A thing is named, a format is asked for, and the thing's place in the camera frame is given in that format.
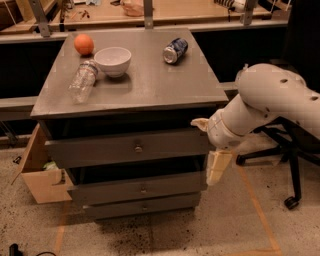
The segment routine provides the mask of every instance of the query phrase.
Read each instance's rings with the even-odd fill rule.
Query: plastic water bottle
[[[74,104],[85,103],[96,81],[98,68],[94,60],[86,60],[80,64],[68,91]]]

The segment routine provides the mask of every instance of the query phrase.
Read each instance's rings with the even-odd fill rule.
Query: chair wheel
[[[245,162],[246,162],[246,159],[244,157],[242,157],[241,155],[237,156],[237,160],[236,160],[237,165],[244,165]]]
[[[292,210],[299,205],[299,200],[295,199],[293,196],[290,196],[284,201],[284,204],[289,210]]]

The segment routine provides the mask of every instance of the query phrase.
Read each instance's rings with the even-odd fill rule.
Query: chair leg
[[[294,209],[299,205],[299,200],[301,199],[301,184],[300,184],[300,172],[299,172],[299,162],[296,155],[291,155],[289,157],[291,178],[294,189],[294,197],[291,196],[284,201],[284,204],[289,210]]]
[[[257,158],[257,157],[264,157],[264,156],[275,156],[282,153],[282,148],[277,146],[275,148],[265,149],[254,153],[249,153],[245,155],[238,155],[236,164],[237,165],[244,165],[247,159]]]

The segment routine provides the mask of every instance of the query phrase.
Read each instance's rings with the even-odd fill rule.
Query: cabinet top
[[[72,103],[68,93],[83,57],[73,46],[70,33],[64,42],[32,110],[34,119],[81,117],[114,112],[193,108],[227,102],[218,79],[187,29],[133,29],[85,32],[94,41],[94,52],[119,46],[132,53],[131,63],[121,78],[99,72],[95,86],[84,104]],[[176,65],[167,64],[163,49],[175,38],[189,47]]]

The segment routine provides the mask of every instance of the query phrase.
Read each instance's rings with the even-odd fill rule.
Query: white bowl
[[[130,65],[131,52],[122,47],[105,48],[94,55],[94,60],[108,76],[120,77]]]

